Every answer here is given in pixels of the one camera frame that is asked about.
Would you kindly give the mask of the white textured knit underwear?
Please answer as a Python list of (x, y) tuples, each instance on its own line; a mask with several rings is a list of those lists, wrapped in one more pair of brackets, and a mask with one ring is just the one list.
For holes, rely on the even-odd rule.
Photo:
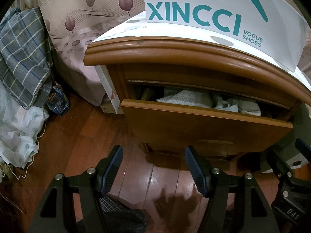
[(165, 97), (157, 99), (157, 102), (211, 108), (215, 110), (261, 116), (259, 105), (253, 100), (236, 98), (224, 100), (220, 96), (210, 96), (207, 93), (190, 90), (182, 90), (180, 92), (165, 90), (164, 92), (166, 94)]

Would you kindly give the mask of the wooden drawer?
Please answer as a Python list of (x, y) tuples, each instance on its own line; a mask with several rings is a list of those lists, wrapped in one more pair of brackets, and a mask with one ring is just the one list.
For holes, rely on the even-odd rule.
[(283, 120), (161, 103), (165, 90), (180, 86), (129, 80), (121, 108), (139, 142), (153, 150), (182, 153), (192, 145), (202, 156), (257, 153), (275, 144), (292, 129)]

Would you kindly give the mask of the checked trouser leg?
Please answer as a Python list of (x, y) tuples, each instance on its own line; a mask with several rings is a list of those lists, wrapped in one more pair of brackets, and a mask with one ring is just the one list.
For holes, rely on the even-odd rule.
[(104, 232), (146, 232), (147, 219), (140, 209), (131, 209), (109, 195), (99, 198)]

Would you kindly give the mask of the white paper bag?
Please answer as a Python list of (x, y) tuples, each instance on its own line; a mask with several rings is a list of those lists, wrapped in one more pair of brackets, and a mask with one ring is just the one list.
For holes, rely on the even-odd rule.
[(103, 99), (102, 105), (100, 106), (104, 113), (109, 114), (124, 114), (121, 108), (120, 99), (116, 93), (114, 84), (109, 75), (107, 67), (104, 65), (94, 67), (100, 82), (105, 90), (105, 97)]

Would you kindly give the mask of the brown wooden nightstand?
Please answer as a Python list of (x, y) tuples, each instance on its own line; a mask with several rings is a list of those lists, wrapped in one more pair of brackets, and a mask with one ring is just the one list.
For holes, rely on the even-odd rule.
[(122, 100), (129, 80), (177, 84), (221, 97), (254, 100), (261, 116), (289, 122), (310, 90), (263, 59), (219, 44), (176, 37), (120, 37), (90, 44), (87, 66), (104, 65)]

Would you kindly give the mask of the dark blue snack bag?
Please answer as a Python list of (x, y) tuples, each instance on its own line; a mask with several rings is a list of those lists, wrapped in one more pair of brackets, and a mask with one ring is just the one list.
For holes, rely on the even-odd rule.
[(64, 94), (61, 85), (55, 81), (52, 82), (52, 89), (46, 105), (51, 112), (60, 117), (64, 116), (70, 109), (68, 98)]

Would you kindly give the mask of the white green patterned cloth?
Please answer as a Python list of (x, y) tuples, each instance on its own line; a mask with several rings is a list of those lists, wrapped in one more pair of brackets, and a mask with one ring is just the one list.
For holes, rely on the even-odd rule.
[(38, 153), (38, 133), (49, 117), (43, 107), (24, 109), (1, 85), (1, 158), (7, 164), (24, 168)]

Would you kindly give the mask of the grey plaid cloth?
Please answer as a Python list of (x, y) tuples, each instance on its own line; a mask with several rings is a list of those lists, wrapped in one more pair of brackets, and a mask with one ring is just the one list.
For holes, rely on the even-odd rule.
[(1, 21), (1, 82), (27, 110), (47, 103), (52, 89), (50, 50), (38, 7), (17, 7)]

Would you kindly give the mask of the leaf pattern bed sheet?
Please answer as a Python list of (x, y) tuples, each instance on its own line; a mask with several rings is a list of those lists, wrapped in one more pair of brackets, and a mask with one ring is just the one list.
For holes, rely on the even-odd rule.
[(16, 0), (15, 6), (40, 8), (63, 77), (81, 97), (100, 106), (109, 88), (93, 66), (84, 65), (85, 50), (98, 36), (144, 11), (144, 0)]

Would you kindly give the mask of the white XINCCI shoe box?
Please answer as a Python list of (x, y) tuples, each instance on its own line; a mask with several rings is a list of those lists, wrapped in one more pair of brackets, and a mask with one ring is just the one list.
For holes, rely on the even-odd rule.
[(307, 22), (285, 0), (144, 0), (147, 20), (198, 27), (246, 43), (294, 71)]

